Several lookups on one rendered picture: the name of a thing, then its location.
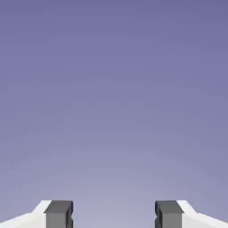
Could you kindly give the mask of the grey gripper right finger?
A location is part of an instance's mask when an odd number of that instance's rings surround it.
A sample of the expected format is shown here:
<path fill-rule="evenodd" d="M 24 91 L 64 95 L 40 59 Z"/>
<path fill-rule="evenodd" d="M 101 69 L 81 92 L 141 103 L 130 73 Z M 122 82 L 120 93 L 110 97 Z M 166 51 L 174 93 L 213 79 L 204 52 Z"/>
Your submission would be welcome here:
<path fill-rule="evenodd" d="M 228 228 L 228 223 L 198 213 L 186 200 L 155 201 L 155 228 Z"/>

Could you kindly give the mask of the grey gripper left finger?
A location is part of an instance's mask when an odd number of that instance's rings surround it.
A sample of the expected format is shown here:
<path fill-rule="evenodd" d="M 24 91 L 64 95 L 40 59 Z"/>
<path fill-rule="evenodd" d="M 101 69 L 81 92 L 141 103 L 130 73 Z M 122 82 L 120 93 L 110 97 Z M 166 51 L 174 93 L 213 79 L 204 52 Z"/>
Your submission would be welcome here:
<path fill-rule="evenodd" d="M 42 200 L 31 212 L 0 223 L 0 228 L 73 228 L 73 201 Z"/>

